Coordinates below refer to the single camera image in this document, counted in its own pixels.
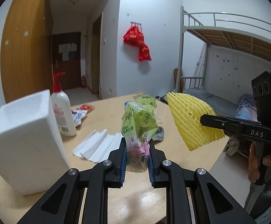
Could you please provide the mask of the person's right hand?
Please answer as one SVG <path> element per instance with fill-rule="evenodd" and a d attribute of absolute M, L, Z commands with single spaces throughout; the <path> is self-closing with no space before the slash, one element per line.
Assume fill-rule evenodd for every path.
<path fill-rule="evenodd" d="M 271 154 L 263 158 L 263 165 L 271 167 Z M 254 143 L 250 146 L 250 154 L 248 160 L 248 179 L 251 183 L 255 183 L 261 176 L 259 172 L 259 159 L 255 155 Z"/>

